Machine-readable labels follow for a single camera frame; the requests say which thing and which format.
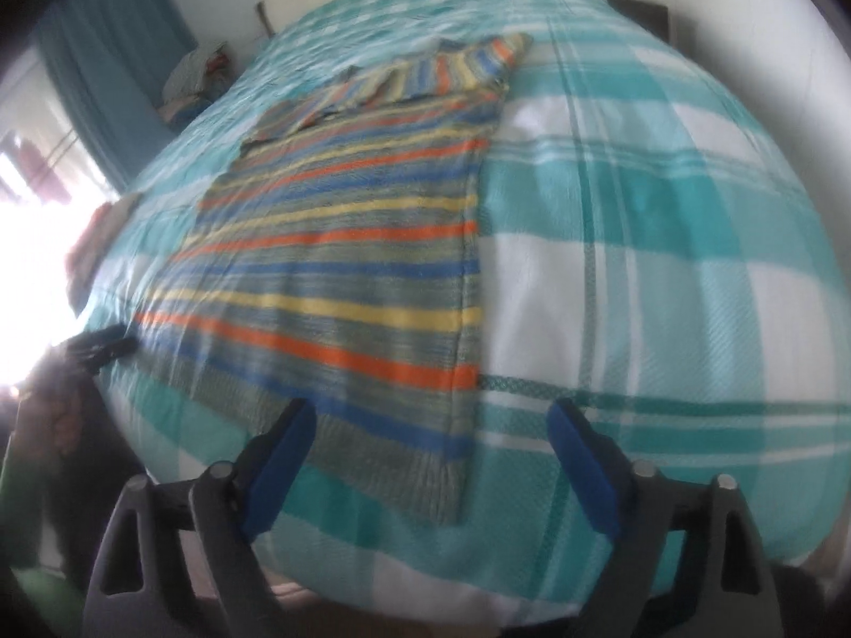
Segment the person's left hand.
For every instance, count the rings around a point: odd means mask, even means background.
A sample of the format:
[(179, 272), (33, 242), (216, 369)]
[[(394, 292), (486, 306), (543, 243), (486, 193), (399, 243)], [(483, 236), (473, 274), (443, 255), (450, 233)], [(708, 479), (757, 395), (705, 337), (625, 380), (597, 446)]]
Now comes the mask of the person's left hand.
[(77, 389), (28, 390), (20, 396), (10, 447), (33, 463), (67, 457), (81, 442), (84, 418)]

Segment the green sleeve forearm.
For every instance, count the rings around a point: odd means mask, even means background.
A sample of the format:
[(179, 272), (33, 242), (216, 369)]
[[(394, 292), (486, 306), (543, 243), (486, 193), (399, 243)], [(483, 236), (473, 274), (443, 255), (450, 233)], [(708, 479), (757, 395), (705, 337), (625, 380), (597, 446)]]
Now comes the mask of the green sleeve forearm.
[(80, 636), (84, 596), (40, 561), (46, 473), (16, 433), (2, 467), (3, 620), (16, 636)]

